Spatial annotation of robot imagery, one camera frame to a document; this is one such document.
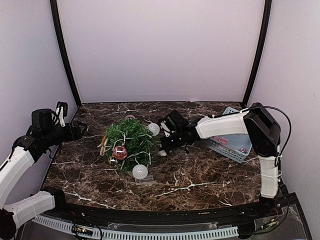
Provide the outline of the white cotton boll ornament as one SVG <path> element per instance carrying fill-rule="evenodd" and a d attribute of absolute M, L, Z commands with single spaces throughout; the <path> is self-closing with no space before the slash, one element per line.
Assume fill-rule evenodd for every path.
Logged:
<path fill-rule="evenodd" d="M 159 149 L 158 149 L 158 152 L 157 152 L 158 156 L 165 157 L 169 153 L 170 153 L 170 150 L 169 150 L 167 145 L 162 145 L 162 144 L 159 145 Z"/>

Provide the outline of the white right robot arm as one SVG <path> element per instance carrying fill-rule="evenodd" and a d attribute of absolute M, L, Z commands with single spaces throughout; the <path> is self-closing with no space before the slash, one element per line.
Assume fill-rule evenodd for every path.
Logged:
<path fill-rule="evenodd" d="M 226 114 L 202 115 L 191 122 L 177 110 L 172 110 L 157 122 L 160 130 L 164 132 L 164 136 L 160 138 L 159 150 L 169 154 L 177 148 L 200 140 L 233 135 L 247 136 L 251 149 L 260 162 L 260 195 L 264 198 L 255 205 L 255 213 L 266 217 L 275 208 L 272 199 L 279 190 L 281 158 L 287 146 L 286 143 L 281 144 L 281 126 L 270 110 L 277 111 L 290 120 L 283 110 L 259 102 Z"/>

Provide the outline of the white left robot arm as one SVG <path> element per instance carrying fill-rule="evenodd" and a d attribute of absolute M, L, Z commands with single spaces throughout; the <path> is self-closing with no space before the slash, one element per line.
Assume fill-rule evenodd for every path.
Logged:
<path fill-rule="evenodd" d="M 64 102 L 56 110 L 37 109 L 31 114 L 27 133 L 15 140 L 11 153 L 0 166 L 0 238 L 11 240 L 16 231 L 38 215 L 52 210 L 60 218 L 71 213 L 62 190 L 46 187 L 38 193 L 12 204 L 6 204 L 9 193 L 43 154 L 65 142 L 81 139 L 88 129 L 85 123 L 65 122 L 68 110 Z"/>

